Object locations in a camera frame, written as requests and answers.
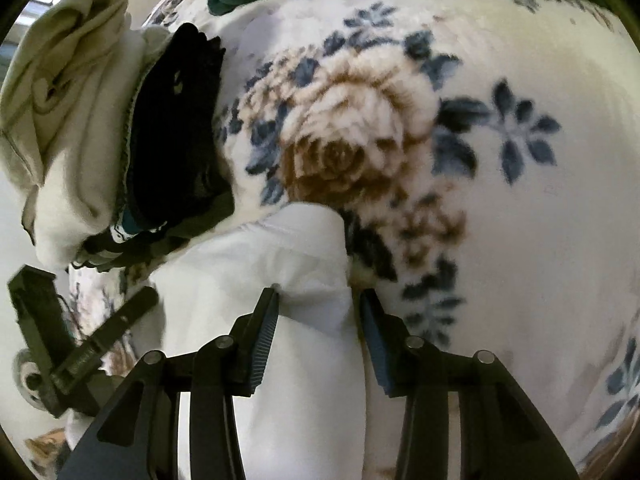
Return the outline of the white t-shirt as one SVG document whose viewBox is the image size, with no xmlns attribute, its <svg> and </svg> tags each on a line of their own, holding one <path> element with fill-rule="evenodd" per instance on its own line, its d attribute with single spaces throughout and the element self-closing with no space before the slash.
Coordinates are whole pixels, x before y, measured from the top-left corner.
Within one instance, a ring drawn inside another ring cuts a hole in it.
<svg viewBox="0 0 640 480">
<path fill-rule="evenodd" d="M 389 479 L 400 401 L 386 398 L 359 340 L 344 223 L 291 204 L 201 242 L 151 276 L 160 304 L 134 326 L 134 350 L 190 353 L 228 333 L 268 286 L 280 313 L 264 380 L 235 401 L 251 479 Z"/>
</svg>

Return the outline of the cream folded garment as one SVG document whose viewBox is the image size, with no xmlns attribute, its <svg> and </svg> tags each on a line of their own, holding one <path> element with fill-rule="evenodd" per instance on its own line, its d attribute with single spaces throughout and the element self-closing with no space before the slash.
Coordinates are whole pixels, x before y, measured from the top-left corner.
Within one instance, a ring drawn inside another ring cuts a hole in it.
<svg viewBox="0 0 640 480">
<path fill-rule="evenodd" d="M 43 184 L 32 188 L 23 209 L 23 226 L 46 268 L 70 264 L 88 237 L 110 225 L 128 107 L 143 70 L 169 38 L 160 26 L 127 30 L 73 99 L 44 155 Z"/>
</svg>

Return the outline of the black striped folded garment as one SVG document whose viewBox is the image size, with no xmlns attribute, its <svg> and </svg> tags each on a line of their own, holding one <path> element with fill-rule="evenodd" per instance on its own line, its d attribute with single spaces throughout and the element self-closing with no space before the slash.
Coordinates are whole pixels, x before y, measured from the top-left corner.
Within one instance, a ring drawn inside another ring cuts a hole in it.
<svg viewBox="0 0 640 480">
<path fill-rule="evenodd" d="M 84 241 L 74 268 L 149 263 L 231 216 L 213 128 L 223 60 L 220 39 L 186 23 L 144 71 L 126 121 L 113 220 Z"/>
</svg>

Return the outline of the floral fleece bed blanket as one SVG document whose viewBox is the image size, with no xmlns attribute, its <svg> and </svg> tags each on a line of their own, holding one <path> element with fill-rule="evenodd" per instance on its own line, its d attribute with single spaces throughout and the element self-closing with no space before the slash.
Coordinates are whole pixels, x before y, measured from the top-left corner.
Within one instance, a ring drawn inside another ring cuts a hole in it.
<svg viewBox="0 0 640 480">
<path fill-rule="evenodd" d="M 224 48 L 213 128 L 234 211 L 153 260 L 152 287 L 201 242 L 291 204 L 329 208 L 372 368 L 366 289 L 439 350 L 492 352 L 575 479 L 607 477 L 639 431 L 639 52 L 624 23 L 586 0 L 257 0 L 224 15 L 178 0 L 174 22 L 145 28 L 186 23 Z M 404 424 L 405 398 L 386 398 Z"/>
</svg>

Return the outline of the beige folded garment top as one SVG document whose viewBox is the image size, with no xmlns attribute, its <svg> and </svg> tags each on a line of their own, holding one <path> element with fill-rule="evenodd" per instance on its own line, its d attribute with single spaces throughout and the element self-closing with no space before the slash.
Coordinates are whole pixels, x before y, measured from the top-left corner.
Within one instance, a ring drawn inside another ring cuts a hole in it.
<svg viewBox="0 0 640 480">
<path fill-rule="evenodd" d="M 128 0 L 60 0 L 18 45 L 1 87 L 1 169 L 22 193 L 43 184 L 46 151 L 90 73 L 127 27 Z"/>
</svg>

